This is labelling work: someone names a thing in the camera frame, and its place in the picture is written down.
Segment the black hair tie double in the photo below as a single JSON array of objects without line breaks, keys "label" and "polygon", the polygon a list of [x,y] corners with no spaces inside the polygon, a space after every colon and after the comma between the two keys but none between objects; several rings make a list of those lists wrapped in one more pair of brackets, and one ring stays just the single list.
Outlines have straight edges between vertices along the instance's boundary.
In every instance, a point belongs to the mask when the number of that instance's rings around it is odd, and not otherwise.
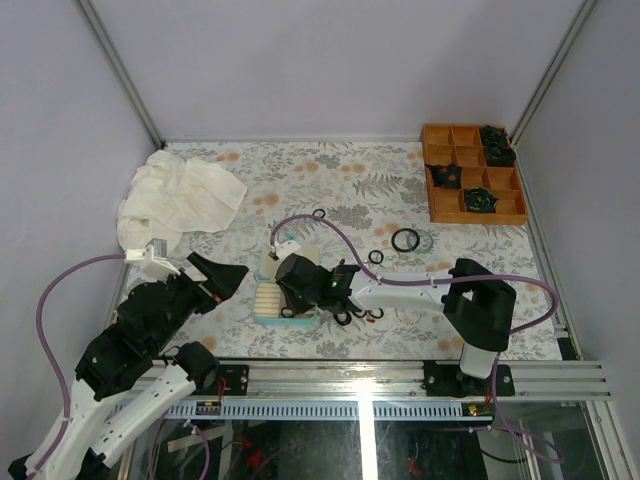
[{"label": "black hair tie double", "polygon": [[280,310],[280,316],[282,318],[294,318],[296,316],[295,312],[293,310],[291,310],[290,308],[287,307],[283,307]]}]

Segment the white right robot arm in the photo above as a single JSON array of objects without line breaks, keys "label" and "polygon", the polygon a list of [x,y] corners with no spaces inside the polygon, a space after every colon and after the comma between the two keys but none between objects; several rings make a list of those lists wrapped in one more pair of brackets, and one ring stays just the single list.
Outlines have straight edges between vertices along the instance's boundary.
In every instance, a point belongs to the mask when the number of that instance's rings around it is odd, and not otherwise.
[{"label": "white right robot arm", "polygon": [[280,263],[275,283],[292,313],[317,308],[341,324],[378,310],[443,314],[463,339],[457,385],[472,395],[490,385],[494,360],[508,347],[516,301],[514,288],[469,259],[438,274],[376,275],[348,264],[328,270],[292,254]]}]

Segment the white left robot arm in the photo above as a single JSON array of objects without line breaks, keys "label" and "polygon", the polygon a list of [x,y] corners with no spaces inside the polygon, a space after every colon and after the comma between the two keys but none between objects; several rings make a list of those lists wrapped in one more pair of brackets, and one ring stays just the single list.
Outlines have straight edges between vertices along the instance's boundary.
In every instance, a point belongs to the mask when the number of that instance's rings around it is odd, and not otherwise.
[{"label": "white left robot arm", "polygon": [[239,378],[202,343],[186,343],[166,359],[150,386],[118,410],[186,321],[230,299],[249,271],[192,253],[189,263],[204,276],[194,280],[151,246],[119,258],[139,265],[151,279],[130,292],[117,307],[115,322],[89,343],[73,381],[59,382],[63,409],[40,446],[11,463],[14,479],[104,479],[127,447],[172,406],[193,393],[222,397]]}]

